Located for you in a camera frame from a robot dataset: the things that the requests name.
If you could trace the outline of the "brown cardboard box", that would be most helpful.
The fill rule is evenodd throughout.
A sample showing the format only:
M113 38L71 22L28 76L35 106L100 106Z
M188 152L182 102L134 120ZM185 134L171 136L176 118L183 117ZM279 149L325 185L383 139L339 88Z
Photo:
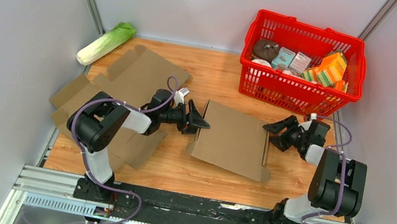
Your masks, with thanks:
M209 99L203 118L209 129L199 129L186 152L203 162L251 180L266 183L269 135L265 122Z

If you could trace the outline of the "cardboard sheet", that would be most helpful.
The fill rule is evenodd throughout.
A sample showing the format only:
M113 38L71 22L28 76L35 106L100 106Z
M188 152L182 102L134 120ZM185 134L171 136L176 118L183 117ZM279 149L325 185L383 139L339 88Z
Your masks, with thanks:
M103 91L112 98L141 107L151 101L158 89L167 87L169 76L176 77L179 85L190 79L190 73L184 69L138 45L110 65L106 75L100 74L88 80L80 74L51 96L50 102L56 110L51 118L61 133L69 138L71 133L66 125L69 117L98 92ZM107 147L112 170L117 171L124 164L134 169L141 168L166 136L167 133L160 129L149 136L120 129Z

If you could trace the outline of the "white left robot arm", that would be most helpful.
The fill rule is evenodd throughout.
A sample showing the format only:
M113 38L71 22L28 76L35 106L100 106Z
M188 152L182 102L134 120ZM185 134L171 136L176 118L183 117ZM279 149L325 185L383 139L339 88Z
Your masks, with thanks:
M81 149L87 169L84 177L91 185L89 191L96 201L113 199L117 192L113 187L115 176L107 148L120 129L150 136L163 123L176 125L182 135L195 134L199 129L211 127L193 100L176 103L175 95L174 91L158 89L149 103L137 109L101 91L66 122Z

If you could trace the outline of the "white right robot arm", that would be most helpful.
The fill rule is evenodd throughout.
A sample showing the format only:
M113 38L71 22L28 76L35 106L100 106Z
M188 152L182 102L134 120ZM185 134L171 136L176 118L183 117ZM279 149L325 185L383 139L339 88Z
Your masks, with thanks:
M348 159L326 144L330 126L309 116L300 123L295 116L264 124L269 141L282 152L294 147L301 159L316 170L305 195L276 203L266 224L306 224L321 216L357 215L362 205L367 165Z

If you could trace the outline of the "pink white packet box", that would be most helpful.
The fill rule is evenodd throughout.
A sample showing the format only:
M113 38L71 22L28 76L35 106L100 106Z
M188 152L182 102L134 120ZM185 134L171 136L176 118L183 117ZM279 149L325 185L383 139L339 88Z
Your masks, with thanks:
M288 69L296 74L303 74L305 70L308 69L309 64L311 63L311 58L305 55L304 53L297 52L295 57L290 62Z

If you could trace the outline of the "teal packet box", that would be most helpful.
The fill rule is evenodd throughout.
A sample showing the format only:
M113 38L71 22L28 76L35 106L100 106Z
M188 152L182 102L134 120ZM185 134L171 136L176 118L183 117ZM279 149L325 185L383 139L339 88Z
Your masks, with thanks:
M287 69L291 64L291 62L293 61L293 59L295 58L296 54L297 54L296 52L288 48L281 47L279 49L278 55L272 60L271 66L275 69L276 68Z

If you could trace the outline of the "orange yellow striped box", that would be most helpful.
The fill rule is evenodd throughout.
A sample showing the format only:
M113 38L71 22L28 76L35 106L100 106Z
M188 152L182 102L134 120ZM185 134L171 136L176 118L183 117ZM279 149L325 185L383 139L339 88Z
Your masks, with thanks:
M346 92L348 82L343 80L347 69L347 60L341 50L330 52L317 67L311 67L302 73L302 78L324 87Z

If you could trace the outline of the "red plastic basket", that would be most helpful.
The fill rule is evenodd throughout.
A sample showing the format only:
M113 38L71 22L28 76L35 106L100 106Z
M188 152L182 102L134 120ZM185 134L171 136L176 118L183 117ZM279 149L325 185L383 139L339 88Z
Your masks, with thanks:
M362 97L365 43L357 37L263 9L244 42L238 86L244 95L325 116Z

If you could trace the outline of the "brown round container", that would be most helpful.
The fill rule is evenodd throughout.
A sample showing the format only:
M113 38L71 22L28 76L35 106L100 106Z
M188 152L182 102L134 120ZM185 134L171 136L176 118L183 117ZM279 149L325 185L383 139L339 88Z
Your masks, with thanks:
M274 60L279 54L280 46L274 41L267 39L258 40L252 49L252 56L254 58L263 59L269 63Z

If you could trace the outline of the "napa cabbage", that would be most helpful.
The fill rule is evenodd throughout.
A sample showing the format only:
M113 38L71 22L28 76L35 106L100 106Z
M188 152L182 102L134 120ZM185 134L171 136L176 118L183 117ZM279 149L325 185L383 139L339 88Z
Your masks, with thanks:
M136 35L136 28L130 23L120 22L108 33L103 34L92 43L82 48L76 54L76 60L81 65L91 65L98 59L129 41Z

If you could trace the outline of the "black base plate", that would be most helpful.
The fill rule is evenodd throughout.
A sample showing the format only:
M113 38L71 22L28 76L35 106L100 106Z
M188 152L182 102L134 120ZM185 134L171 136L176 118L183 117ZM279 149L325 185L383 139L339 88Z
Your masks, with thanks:
M113 218L127 217L136 210L133 220L149 224L273 224L266 210L134 184L114 183L113 187L117 189L113 199L97 200L83 177L73 196L114 207Z

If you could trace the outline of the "aluminium frame rail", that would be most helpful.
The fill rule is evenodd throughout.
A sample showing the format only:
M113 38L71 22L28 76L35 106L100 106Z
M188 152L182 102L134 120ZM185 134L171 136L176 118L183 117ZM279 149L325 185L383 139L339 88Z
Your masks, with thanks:
M14 224L23 206L123 224L280 224L263 208L117 182L111 192L82 175L26 165L0 209ZM307 224L349 224L312 219Z

